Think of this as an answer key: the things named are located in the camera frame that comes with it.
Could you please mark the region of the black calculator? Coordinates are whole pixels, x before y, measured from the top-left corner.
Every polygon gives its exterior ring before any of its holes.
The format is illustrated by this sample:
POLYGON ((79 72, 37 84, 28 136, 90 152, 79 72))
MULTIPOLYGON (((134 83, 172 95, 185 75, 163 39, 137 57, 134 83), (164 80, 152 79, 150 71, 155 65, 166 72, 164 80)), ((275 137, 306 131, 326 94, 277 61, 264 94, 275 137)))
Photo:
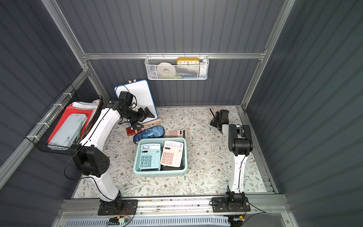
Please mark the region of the black calculator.
POLYGON ((184 166, 181 165, 180 167, 173 167, 173 166, 161 166, 161 171, 177 171, 177 170, 184 170, 184 166))

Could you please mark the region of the small pink calculator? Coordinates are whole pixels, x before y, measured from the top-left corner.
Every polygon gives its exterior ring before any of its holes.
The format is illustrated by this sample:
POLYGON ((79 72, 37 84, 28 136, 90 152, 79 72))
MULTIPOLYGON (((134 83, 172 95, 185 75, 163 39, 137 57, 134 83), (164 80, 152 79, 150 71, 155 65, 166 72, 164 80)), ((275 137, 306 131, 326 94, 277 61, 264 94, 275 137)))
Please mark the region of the small pink calculator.
POLYGON ((168 138, 187 138, 187 130, 181 129, 181 130, 170 130, 167 132, 166 136, 168 138))

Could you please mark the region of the pink calculator back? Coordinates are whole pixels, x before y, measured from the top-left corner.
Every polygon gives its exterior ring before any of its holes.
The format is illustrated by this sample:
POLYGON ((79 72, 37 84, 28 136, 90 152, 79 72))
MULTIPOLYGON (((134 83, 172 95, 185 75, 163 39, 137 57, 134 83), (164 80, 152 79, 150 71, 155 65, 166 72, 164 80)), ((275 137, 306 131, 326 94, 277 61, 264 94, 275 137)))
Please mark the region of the pink calculator back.
POLYGON ((211 114, 212 117, 215 117, 216 113, 219 112, 220 110, 221 110, 220 107, 209 108, 209 113, 211 114))

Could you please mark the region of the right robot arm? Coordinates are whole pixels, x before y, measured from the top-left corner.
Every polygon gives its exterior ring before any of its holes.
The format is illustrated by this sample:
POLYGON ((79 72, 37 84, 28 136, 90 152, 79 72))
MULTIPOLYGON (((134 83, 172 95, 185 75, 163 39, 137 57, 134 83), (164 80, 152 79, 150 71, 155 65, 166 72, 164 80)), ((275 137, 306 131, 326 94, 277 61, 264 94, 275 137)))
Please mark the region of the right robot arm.
POLYGON ((249 125, 230 124, 228 116, 228 110, 217 111, 210 125, 227 137, 228 149, 233 158, 231 179, 225 193, 226 207, 232 209, 239 206, 246 212, 251 210, 244 192, 245 168, 253 150, 251 128, 249 125))

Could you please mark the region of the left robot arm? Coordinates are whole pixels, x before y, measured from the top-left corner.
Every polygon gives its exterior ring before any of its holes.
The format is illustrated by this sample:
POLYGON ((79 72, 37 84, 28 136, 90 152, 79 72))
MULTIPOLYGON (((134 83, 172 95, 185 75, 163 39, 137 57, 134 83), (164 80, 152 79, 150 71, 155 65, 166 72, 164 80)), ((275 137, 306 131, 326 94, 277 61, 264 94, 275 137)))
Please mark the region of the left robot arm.
POLYGON ((130 122, 132 128, 142 128, 147 118, 155 118, 148 107, 137 107, 129 101, 110 101, 107 103, 87 136, 78 144, 72 145, 69 152, 76 167, 94 183, 100 192, 98 215, 116 215, 127 211, 122 194, 114 185, 109 174, 109 157, 103 153, 105 141, 113 126, 120 119, 130 122))

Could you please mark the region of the teal calculator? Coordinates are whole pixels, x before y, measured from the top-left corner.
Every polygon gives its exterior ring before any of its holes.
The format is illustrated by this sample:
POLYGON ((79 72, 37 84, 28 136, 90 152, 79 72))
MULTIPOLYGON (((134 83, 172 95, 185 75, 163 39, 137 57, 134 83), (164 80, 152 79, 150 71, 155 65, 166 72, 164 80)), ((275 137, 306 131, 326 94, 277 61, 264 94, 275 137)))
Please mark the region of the teal calculator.
POLYGON ((143 144, 141 146, 139 169, 159 170, 161 167, 161 145, 158 143, 143 144))

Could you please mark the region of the mint green storage box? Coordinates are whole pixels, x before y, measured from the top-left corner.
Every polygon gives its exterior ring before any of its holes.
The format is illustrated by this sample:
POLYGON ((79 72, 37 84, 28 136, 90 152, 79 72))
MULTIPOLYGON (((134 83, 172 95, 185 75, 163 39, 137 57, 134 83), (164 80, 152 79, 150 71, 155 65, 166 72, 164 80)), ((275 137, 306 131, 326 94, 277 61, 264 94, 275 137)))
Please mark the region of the mint green storage box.
POLYGON ((187 167, 187 143, 184 138, 153 138, 138 142, 133 167, 136 175, 182 175, 187 167))

